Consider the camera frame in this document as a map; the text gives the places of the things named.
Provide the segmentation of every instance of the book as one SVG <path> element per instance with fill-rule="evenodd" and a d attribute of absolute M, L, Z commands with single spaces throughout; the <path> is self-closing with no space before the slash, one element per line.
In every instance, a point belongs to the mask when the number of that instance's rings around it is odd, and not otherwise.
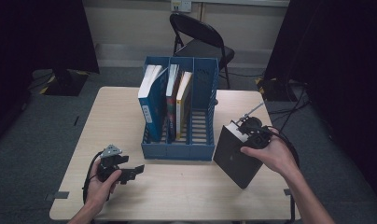
<path fill-rule="evenodd" d="M 180 139 L 191 109 L 192 73 L 184 72 L 176 95 L 176 139 Z"/>
<path fill-rule="evenodd" d="M 168 123 L 168 141 L 176 139 L 176 95 L 179 89 L 181 71 L 178 64 L 169 66 L 168 84 L 166 87 L 166 107 Z"/>
<path fill-rule="evenodd" d="M 138 92 L 139 104 L 145 117 L 150 139 L 159 142 L 166 117 L 166 68 L 161 65 L 147 66 Z"/>

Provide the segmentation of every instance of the gray carpet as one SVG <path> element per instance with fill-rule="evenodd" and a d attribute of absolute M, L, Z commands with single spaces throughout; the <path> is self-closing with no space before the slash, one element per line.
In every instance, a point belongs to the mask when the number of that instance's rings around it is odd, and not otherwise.
<path fill-rule="evenodd" d="M 38 94 L 42 85 L 36 85 L 47 80 L 48 72 L 34 73 L 30 103 L 0 139 L 0 223 L 63 223 L 49 218 L 52 201 L 46 198 L 58 191 L 97 91 L 103 86 L 138 87 L 142 80 L 142 68 L 101 68 L 100 75 L 89 76 L 77 97 Z M 255 91 L 254 76 L 263 70 L 232 68 L 230 72 L 233 90 Z M 226 88 L 224 79 L 219 88 Z M 294 91 L 299 95 L 300 87 Z M 293 105 L 266 103 L 269 111 Z M 283 124 L 286 117 L 280 117 L 271 116 L 274 126 Z M 374 193 L 352 161 L 330 141 L 326 127 L 308 105 L 291 116 L 284 133 L 299 152 L 309 184 L 337 223 L 377 223 Z"/>

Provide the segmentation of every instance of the blue bin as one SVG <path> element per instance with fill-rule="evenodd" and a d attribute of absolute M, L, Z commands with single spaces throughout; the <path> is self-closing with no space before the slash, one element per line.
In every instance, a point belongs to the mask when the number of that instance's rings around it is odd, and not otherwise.
<path fill-rule="evenodd" d="M 215 151 L 213 117 L 218 82 L 217 59 L 148 56 L 144 64 L 144 73 L 148 64 L 168 64 L 168 67 L 169 64 L 179 64 L 181 69 L 192 72 L 193 82 L 191 111 L 187 117 L 183 137 L 169 142 L 165 125 L 161 141 L 152 142 L 145 125 L 141 144 L 145 159 L 211 161 Z"/>

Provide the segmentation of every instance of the chair backrest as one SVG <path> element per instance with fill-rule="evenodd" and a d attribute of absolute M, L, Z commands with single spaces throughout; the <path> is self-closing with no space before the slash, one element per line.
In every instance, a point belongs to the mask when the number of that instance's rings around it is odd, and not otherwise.
<path fill-rule="evenodd" d="M 194 39 L 201 40 L 206 44 L 224 48 L 224 42 L 220 34 L 209 24 L 180 13 L 171 14 L 169 21 L 171 22 L 176 36 L 179 38 L 179 32 L 181 32 Z"/>

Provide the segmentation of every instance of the baseboard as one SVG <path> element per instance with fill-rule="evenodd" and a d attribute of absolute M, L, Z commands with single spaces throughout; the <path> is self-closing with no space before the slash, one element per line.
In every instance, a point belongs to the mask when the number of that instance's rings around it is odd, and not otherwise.
<path fill-rule="evenodd" d="M 100 67 L 141 67 L 146 56 L 170 57 L 173 47 L 97 44 L 95 52 Z M 235 50 L 235 57 L 229 67 L 266 68 L 271 53 L 271 49 Z"/>

